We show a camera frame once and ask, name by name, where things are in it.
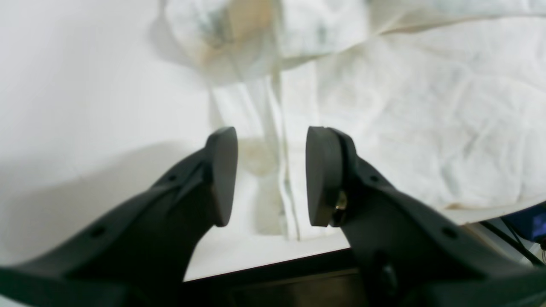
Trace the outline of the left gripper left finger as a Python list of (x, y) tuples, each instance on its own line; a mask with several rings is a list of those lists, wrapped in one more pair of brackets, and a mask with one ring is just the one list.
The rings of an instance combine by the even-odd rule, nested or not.
[(228, 225), (238, 138), (205, 146), (60, 246), (1, 268), (1, 295), (37, 307), (175, 307), (201, 238)]

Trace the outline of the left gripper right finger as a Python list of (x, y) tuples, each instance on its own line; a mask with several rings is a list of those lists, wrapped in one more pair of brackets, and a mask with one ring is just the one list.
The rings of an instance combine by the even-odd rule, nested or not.
[(370, 306), (540, 307), (545, 268), (509, 260), (398, 190), (347, 134), (309, 127), (310, 224), (339, 227)]

